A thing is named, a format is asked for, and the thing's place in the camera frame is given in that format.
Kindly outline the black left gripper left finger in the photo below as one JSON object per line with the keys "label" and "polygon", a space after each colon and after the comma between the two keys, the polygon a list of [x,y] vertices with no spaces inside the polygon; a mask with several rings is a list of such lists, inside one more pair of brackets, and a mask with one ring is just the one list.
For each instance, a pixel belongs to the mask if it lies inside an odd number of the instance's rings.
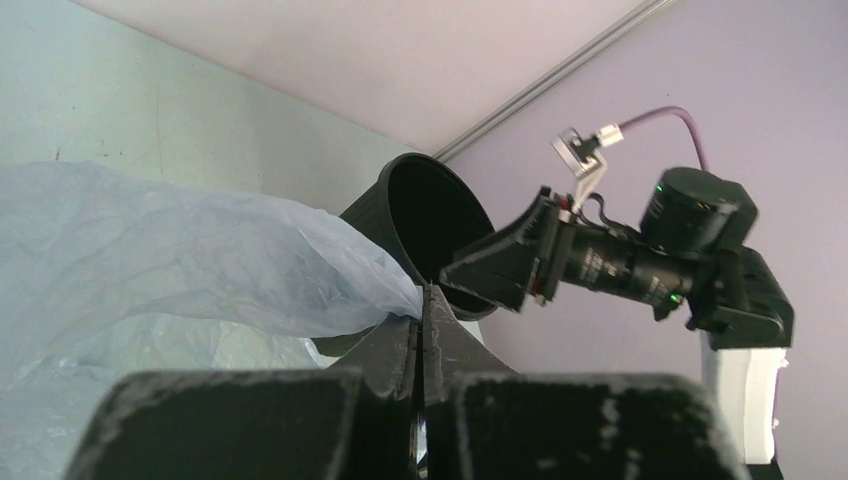
{"label": "black left gripper left finger", "polygon": [[332,366],[128,375],[70,479],[413,479],[418,323],[391,315]]}

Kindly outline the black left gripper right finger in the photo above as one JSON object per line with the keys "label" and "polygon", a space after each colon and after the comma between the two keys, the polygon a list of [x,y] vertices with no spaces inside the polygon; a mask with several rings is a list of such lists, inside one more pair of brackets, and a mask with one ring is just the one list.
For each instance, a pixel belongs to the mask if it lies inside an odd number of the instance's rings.
{"label": "black left gripper right finger", "polygon": [[745,479],[707,391],[666,374],[519,374],[427,287],[421,320],[433,479]]}

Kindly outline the blue plastic trash bag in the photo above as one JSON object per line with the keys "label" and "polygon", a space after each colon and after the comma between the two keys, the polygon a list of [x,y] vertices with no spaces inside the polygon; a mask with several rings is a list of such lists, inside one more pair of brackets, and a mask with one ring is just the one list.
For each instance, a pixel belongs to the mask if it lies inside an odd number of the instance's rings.
{"label": "blue plastic trash bag", "polygon": [[95,406],[153,369],[322,367],[315,340],[422,291],[320,209],[97,163],[1,168],[1,475],[57,479]]}

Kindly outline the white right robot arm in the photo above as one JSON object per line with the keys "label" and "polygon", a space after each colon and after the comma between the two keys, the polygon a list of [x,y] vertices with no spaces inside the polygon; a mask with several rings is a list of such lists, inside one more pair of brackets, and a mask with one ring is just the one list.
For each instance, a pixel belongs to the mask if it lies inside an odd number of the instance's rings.
{"label": "white right robot arm", "polygon": [[758,210],[744,187],[674,167],[657,181],[638,227],[585,217],[600,202],[599,172],[566,196],[543,188],[505,228],[457,251],[444,286],[519,311],[551,301],[560,283],[651,307],[656,321],[682,305],[704,335],[703,377],[756,479],[779,479],[774,428],[778,373],[794,311],[763,257],[745,244]]}

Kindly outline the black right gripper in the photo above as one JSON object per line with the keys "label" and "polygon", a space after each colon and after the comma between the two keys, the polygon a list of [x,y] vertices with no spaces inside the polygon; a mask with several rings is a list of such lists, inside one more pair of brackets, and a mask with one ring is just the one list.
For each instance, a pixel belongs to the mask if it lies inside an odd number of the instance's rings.
{"label": "black right gripper", "polygon": [[500,308],[518,312],[533,293],[549,301],[545,287],[560,282],[650,306],[662,321],[679,308],[694,287],[695,264],[650,248],[638,231],[605,214],[598,205],[597,223],[583,212],[558,221],[550,257],[540,270],[543,243],[554,230],[554,202],[538,197],[516,220],[501,230],[458,250],[439,273],[449,288],[468,293]]}

